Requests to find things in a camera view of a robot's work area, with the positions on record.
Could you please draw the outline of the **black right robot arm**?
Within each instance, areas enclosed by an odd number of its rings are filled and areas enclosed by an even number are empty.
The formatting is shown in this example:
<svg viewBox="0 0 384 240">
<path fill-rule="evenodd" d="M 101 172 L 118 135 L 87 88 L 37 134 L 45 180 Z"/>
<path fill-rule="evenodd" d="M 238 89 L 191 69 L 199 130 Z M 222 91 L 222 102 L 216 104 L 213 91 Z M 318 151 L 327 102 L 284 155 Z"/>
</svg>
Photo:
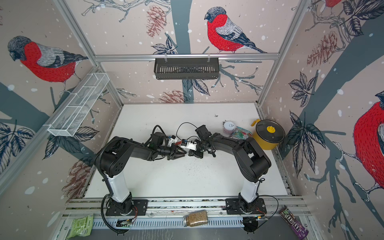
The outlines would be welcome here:
<svg viewBox="0 0 384 240">
<path fill-rule="evenodd" d="M 232 139 L 220 133 L 212 134 L 205 125 L 196 129 L 199 137 L 192 142 L 188 155 L 199 159 L 208 153 L 213 157 L 216 151 L 223 151 L 235 157 L 237 165 L 244 177 L 243 187 L 239 193 L 237 204 L 229 211 L 246 215 L 259 213 L 266 214 L 262 199 L 258 194 L 260 184 L 265 180 L 264 175 L 272 166 L 271 160 L 265 154 L 257 141 L 249 137 L 245 140 Z"/>
</svg>

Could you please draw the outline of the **glass jar with grains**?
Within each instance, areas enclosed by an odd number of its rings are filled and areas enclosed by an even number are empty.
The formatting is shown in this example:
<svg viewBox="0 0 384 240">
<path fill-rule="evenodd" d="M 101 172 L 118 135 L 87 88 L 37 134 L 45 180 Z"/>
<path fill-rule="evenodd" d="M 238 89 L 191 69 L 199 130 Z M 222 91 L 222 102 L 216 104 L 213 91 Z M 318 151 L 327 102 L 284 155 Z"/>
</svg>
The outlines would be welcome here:
<svg viewBox="0 0 384 240">
<path fill-rule="evenodd" d="M 183 217 L 184 227 L 197 227 L 208 224 L 207 211 L 197 211 Z"/>
</svg>

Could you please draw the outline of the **green candy packet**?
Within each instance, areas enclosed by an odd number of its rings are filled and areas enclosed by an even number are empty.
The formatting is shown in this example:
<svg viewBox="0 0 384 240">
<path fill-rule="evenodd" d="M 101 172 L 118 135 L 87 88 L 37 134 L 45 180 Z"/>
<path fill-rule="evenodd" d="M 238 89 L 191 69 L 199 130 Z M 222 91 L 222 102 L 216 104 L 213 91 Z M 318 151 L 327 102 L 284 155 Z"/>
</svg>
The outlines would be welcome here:
<svg viewBox="0 0 384 240">
<path fill-rule="evenodd" d="M 252 132 L 241 127 L 236 127 L 235 130 L 231 133 L 230 138 L 236 140 L 246 140 L 247 138 L 251 138 L 252 136 Z"/>
</svg>

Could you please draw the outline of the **purple candy bar pack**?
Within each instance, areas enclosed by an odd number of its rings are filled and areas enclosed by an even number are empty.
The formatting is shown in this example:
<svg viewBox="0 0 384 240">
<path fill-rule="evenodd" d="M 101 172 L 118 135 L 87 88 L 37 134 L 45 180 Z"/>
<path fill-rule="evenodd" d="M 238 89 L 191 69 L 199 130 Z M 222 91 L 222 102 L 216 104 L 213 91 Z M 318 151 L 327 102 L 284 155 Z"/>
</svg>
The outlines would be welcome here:
<svg viewBox="0 0 384 240">
<path fill-rule="evenodd" d="M 293 232 L 296 234 L 299 240 L 303 240 L 307 237 L 309 231 L 296 219 L 287 206 L 284 206 L 280 212 L 280 216 L 290 226 Z"/>
</svg>

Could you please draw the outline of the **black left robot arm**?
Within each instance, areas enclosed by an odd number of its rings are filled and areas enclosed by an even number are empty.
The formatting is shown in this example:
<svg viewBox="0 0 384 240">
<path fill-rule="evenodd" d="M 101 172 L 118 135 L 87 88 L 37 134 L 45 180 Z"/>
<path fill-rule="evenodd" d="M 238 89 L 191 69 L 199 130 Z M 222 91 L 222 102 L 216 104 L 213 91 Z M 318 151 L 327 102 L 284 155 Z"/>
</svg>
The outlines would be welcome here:
<svg viewBox="0 0 384 240">
<path fill-rule="evenodd" d="M 153 128 L 145 143 L 139 143 L 133 139 L 113 137 L 97 153 L 95 159 L 95 166 L 109 191 L 103 197 L 101 204 L 101 216 L 106 226 L 117 235 L 124 235 L 129 231 L 116 229 L 107 222 L 104 213 L 105 204 L 112 204 L 113 208 L 119 210 L 121 215 L 128 215 L 131 211 L 134 211 L 136 216 L 138 215 L 138 209 L 134 205 L 132 193 L 127 187 L 123 173 L 131 157 L 153 162 L 164 158 L 175 160 L 186 154 L 187 152 L 175 143 L 169 145 L 169 138 L 159 125 Z"/>
</svg>

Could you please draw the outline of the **yellow toy pot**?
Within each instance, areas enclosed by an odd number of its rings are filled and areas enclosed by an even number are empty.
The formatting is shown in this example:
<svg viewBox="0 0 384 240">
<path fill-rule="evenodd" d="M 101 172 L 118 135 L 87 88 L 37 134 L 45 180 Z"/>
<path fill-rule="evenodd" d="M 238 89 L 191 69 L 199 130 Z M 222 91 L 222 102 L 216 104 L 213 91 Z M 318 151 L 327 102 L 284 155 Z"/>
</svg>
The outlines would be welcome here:
<svg viewBox="0 0 384 240">
<path fill-rule="evenodd" d="M 274 149 L 286 136 L 282 126 L 271 120 L 257 119 L 251 126 L 255 129 L 253 138 L 263 150 Z"/>
</svg>

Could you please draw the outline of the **green snack bag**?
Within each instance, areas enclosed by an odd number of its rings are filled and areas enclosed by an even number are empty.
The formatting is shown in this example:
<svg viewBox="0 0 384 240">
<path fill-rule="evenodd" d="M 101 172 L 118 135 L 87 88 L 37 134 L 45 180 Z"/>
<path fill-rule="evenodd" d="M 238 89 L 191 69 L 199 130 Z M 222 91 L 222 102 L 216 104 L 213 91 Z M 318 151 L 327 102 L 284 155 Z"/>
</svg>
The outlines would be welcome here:
<svg viewBox="0 0 384 240">
<path fill-rule="evenodd" d="M 72 222 L 71 230 L 67 235 L 67 239 L 73 237 L 87 237 L 91 235 L 94 223 L 94 215 L 90 214 L 86 217 L 75 219 Z"/>
</svg>

